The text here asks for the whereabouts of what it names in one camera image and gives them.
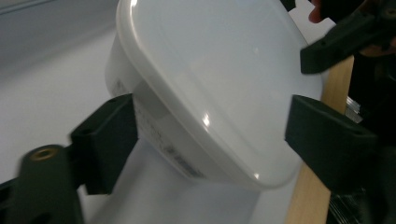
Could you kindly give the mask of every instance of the black clamp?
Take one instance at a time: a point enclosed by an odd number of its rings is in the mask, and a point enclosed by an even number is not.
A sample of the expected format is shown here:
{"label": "black clamp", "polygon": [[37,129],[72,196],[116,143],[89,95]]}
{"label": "black clamp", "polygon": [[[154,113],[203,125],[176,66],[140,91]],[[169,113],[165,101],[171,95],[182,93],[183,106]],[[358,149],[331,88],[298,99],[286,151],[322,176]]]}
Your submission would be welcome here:
{"label": "black clamp", "polygon": [[396,146],[322,102],[294,95],[286,141],[332,192],[365,188],[367,224],[396,223]]}
{"label": "black clamp", "polygon": [[71,139],[23,157],[18,177],[0,185],[0,223],[84,223],[77,188],[110,194],[137,141],[132,94],[107,101]]}
{"label": "black clamp", "polygon": [[376,15],[355,11],[323,38],[301,50],[301,71],[303,74],[322,72],[373,44],[386,50],[394,36],[396,1],[383,2]]}

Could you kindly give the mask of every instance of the white surface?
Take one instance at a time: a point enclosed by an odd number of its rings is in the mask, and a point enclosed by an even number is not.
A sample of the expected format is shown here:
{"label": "white surface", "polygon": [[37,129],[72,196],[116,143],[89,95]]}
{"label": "white surface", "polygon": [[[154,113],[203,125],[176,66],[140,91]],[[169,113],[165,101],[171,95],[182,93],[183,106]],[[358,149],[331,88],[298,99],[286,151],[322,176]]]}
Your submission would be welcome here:
{"label": "white surface", "polygon": [[[129,90],[137,109],[157,114],[149,126],[199,173],[249,189],[278,187],[295,174],[300,159],[284,141],[290,99],[318,99],[321,80],[300,74],[305,41],[280,2],[121,0],[117,25],[126,55],[155,92]],[[156,96],[165,105],[160,116],[160,106],[149,105]],[[175,124],[163,122],[168,117]],[[171,133],[178,122],[191,135],[184,145]]]}
{"label": "white surface", "polygon": [[31,7],[51,0],[2,0],[0,1],[0,14],[18,10],[24,7]]}
{"label": "white surface", "polygon": [[[16,175],[25,152],[68,145],[73,128],[109,98],[104,70],[116,4],[57,0],[0,16],[1,182]],[[261,194],[191,183],[142,141],[113,195],[80,195],[92,224],[281,224],[293,183]]]}
{"label": "white surface", "polygon": [[330,19],[325,19],[317,24],[310,22],[308,15],[314,6],[306,0],[296,0],[296,6],[297,8],[293,9],[290,15],[308,43],[322,38],[334,25]]}

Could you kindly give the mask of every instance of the white background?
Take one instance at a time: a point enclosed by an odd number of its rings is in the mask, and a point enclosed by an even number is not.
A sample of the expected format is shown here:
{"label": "white background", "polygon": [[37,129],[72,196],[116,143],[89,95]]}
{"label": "white background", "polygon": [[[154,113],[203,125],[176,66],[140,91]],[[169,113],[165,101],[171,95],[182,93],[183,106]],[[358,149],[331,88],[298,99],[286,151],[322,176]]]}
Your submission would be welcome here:
{"label": "white background", "polygon": [[[68,135],[110,98],[105,66],[116,33],[117,0],[57,0],[0,15],[0,182],[27,151],[69,144]],[[305,38],[331,23],[290,14]],[[111,196],[79,191],[87,223],[283,223],[293,181],[262,193],[194,183],[139,141]]]}

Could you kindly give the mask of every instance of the black metal bracket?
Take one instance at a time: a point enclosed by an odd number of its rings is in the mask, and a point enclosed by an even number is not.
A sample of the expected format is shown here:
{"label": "black metal bracket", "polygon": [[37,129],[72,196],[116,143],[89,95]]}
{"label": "black metal bracket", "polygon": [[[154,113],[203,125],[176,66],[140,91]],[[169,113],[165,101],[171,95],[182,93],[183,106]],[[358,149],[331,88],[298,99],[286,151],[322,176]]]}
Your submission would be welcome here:
{"label": "black metal bracket", "polygon": [[0,185],[0,223],[84,223],[77,188],[110,194],[137,141],[132,94],[107,101],[71,139],[23,157],[18,177]]}

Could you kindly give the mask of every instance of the hand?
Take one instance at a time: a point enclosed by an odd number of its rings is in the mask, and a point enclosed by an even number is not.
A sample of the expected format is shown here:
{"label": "hand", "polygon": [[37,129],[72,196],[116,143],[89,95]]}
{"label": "hand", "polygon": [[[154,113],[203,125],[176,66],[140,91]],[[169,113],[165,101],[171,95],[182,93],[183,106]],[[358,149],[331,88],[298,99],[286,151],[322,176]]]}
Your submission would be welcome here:
{"label": "hand", "polygon": [[[377,12],[377,7],[380,3],[380,0],[365,0],[357,10],[361,12],[375,14]],[[322,18],[320,15],[321,3],[320,0],[312,0],[312,4],[315,8],[309,14],[309,20],[313,23],[319,23],[323,21],[325,18]],[[396,37],[394,37],[389,42],[389,49],[382,50],[380,46],[372,45],[367,47],[366,49],[361,50],[361,54],[366,57],[379,57],[388,54],[396,53]]]}

